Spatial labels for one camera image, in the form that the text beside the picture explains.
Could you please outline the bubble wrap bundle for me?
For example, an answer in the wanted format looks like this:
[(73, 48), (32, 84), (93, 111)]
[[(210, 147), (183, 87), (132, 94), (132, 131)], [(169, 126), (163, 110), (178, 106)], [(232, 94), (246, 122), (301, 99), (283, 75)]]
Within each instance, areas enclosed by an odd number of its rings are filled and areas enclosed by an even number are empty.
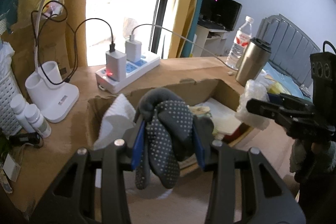
[(260, 107), (266, 102), (269, 102), (266, 87), (255, 80), (248, 80), (244, 93), (239, 98), (235, 118), (253, 128), (266, 129), (269, 119), (260, 116)]

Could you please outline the cartoon tissue pack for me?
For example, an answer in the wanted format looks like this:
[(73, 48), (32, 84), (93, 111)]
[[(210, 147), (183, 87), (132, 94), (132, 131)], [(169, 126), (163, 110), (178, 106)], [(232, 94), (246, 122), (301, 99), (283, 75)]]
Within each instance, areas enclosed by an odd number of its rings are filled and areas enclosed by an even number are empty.
[(189, 110), (197, 117), (212, 117), (210, 107), (208, 106), (189, 106)]

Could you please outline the white paper towel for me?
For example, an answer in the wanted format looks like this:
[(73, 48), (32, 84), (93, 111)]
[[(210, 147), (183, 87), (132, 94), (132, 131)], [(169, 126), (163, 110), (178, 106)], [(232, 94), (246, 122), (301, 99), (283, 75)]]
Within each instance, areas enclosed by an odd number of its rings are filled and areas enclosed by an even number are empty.
[(116, 139), (123, 137), (126, 130), (134, 127), (135, 108), (125, 97), (119, 94), (105, 112), (93, 149), (103, 149)]

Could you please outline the grey dotted sock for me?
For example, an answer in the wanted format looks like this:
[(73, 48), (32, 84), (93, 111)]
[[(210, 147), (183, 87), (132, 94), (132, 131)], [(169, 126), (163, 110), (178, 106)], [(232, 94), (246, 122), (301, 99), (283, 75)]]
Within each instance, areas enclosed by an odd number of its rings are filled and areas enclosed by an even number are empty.
[(139, 101), (135, 117), (139, 116), (145, 121), (145, 132), (135, 186), (145, 189), (153, 173), (171, 189), (180, 176), (179, 163), (195, 153), (195, 136), (212, 137), (214, 124), (209, 117), (194, 115), (188, 104), (167, 88), (147, 92)]

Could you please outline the yellow sponge cloth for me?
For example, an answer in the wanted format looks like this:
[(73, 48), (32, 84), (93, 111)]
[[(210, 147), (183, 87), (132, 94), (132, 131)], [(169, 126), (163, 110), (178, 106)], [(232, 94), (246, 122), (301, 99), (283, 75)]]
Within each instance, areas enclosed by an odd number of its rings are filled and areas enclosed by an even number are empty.
[(291, 95), (291, 92), (284, 87), (278, 81), (273, 81), (267, 88), (268, 93), (270, 94), (288, 94)]

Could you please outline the grey bed headboard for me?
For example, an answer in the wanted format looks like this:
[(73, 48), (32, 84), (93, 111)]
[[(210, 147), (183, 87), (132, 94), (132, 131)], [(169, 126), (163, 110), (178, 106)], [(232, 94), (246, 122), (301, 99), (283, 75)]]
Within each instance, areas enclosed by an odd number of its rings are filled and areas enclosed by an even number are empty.
[(321, 50), (305, 32), (278, 14), (261, 21), (256, 37), (270, 44), (269, 63), (274, 69), (298, 86), (311, 86), (310, 56)]

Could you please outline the steel travel tumbler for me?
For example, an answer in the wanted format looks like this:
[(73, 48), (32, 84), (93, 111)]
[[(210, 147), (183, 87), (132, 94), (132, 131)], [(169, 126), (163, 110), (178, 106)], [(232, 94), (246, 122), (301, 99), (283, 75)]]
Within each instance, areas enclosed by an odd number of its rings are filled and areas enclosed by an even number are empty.
[(271, 56), (271, 46), (259, 38), (252, 38), (239, 60), (236, 81), (245, 86), (248, 80), (254, 80)]

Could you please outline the cardboard box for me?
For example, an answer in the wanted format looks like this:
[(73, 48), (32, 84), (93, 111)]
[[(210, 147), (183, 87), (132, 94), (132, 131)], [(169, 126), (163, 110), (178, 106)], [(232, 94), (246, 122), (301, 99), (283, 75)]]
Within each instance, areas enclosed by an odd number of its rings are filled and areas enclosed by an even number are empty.
[(100, 123), (89, 130), (97, 137), (85, 164), (92, 170), (103, 170), (109, 181), (134, 171), (137, 188), (146, 188), (154, 174), (170, 189), (179, 179), (180, 163), (192, 156), (202, 170), (214, 171), (220, 178), (251, 165), (248, 152), (223, 142), (215, 146), (211, 118), (195, 115), (168, 88), (147, 91), (137, 106), (124, 94), (94, 98), (89, 106), (91, 116), (100, 115)]

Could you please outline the clear water bottle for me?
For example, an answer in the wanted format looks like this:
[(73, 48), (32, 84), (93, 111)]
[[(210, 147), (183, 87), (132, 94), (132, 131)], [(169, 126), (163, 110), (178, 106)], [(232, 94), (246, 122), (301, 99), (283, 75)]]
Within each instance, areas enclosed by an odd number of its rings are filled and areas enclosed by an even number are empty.
[(245, 23), (239, 27), (236, 32), (234, 43), (228, 53), (225, 64), (233, 70), (237, 70), (237, 63), (243, 55), (243, 52), (248, 46), (250, 39), (252, 38), (252, 24), (254, 19), (250, 16), (245, 17)]

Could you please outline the white pill bottle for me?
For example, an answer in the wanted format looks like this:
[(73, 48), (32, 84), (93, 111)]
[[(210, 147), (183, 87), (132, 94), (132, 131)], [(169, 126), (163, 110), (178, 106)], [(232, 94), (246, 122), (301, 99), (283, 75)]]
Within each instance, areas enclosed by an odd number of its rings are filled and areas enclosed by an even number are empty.
[(51, 127), (35, 104), (28, 105), (24, 110), (25, 118), (31, 127), (42, 137), (51, 135)]
[(15, 118), (19, 124), (26, 130), (27, 133), (34, 133), (34, 128), (29, 124), (25, 117), (25, 109), (27, 106), (29, 106), (29, 103), (22, 94), (16, 94), (10, 102), (10, 107), (13, 110)]

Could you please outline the white perforated basket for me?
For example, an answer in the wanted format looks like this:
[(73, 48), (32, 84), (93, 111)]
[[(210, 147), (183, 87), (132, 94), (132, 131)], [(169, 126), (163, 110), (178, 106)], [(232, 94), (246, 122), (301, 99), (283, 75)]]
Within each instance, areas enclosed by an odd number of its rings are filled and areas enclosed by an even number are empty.
[(17, 134), (22, 126), (17, 121), (13, 109), (10, 107), (11, 100), (21, 91), (11, 69), (12, 57), (15, 51), (8, 42), (1, 46), (1, 129), (6, 137)]

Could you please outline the black monitor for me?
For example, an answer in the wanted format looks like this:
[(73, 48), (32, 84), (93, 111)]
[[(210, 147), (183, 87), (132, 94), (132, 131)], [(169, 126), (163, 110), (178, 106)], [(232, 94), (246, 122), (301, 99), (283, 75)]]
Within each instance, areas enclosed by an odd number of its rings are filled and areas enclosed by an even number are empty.
[(202, 0), (198, 25), (216, 30), (233, 31), (242, 5), (234, 0)]

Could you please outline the white power strip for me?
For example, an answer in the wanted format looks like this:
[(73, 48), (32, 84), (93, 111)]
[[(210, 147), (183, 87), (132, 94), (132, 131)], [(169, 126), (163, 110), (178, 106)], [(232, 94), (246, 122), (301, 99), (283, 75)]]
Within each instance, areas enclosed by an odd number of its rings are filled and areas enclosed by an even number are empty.
[(96, 72), (96, 81), (101, 90), (106, 90), (112, 94), (117, 94), (135, 80), (142, 77), (160, 64), (160, 57), (155, 53), (146, 51), (141, 55), (138, 62), (122, 61), (121, 71), (125, 72), (125, 77), (117, 80), (114, 72), (103, 67)]

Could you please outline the brown cardboard carton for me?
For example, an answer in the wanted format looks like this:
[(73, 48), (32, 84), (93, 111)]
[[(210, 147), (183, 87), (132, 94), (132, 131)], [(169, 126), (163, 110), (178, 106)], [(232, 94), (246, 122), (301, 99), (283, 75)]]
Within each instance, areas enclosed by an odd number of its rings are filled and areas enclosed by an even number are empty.
[[(5, 32), (1, 38), (11, 44), (15, 51), (12, 57), (12, 70), (19, 88), (25, 91), (25, 80), (35, 71), (34, 49), (35, 40), (33, 26), (29, 24), (25, 28), (19, 28), (19, 24), (12, 25), (12, 33)], [(70, 73), (74, 66), (74, 34), (77, 29), (75, 22), (65, 19), (64, 15), (51, 20), (42, 20), (42, 30), (39, 35), (39, 60), (56, 61), (61, 75), (64, 77)]]

